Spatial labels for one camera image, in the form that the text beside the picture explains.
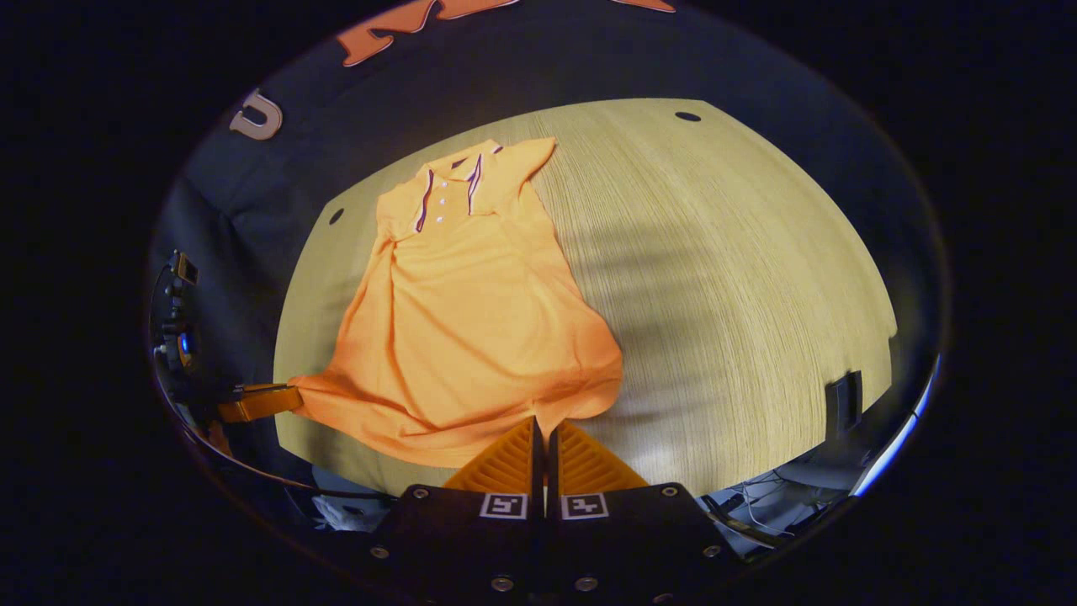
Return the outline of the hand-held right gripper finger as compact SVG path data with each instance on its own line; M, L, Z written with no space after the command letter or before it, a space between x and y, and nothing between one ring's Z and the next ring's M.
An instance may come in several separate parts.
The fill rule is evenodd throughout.
M528 419L442 487L408 487L374 532L374 579L403 603L524 603L544 517L544 442Z
M741 575L686 487L651 484L573 423L547 453L547 582L562 603L712 603Z

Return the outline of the orange T-shirt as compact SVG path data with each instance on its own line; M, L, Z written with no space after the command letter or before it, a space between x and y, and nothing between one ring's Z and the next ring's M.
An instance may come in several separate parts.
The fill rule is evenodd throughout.
M333 356L297 415L416 465L460 468L519 423L599 417L623 349L586 302L533 178L554 137L482 141L378 196Z

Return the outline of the white crumpled object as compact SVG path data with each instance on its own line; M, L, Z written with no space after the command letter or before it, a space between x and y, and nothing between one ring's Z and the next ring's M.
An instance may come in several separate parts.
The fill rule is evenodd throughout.
M354 499L318 495L312 499L318 529L332 532L373 533L395 505L395 498Z

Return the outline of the black backdrop cloth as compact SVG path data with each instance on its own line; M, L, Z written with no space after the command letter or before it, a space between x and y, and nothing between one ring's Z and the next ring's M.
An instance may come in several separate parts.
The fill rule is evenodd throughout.
M519 0L393 36L355 66L330 38L228 93L165 198L150 274L174 249L201 271L202 366L272 377L300 246L330 199L384 165L493 119L582 101L707 101L788 154L845 212L878 264L899 332L896 387L937 386L947 320L942 245L911 165L831 79L738 24L684 3Z

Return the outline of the black table edge bracket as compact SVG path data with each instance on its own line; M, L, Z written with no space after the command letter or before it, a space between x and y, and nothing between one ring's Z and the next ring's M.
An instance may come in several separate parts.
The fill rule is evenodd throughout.
M825 439L836 440L847 436L859 424L864 407L862 374L850 371L825 386L826 422Z

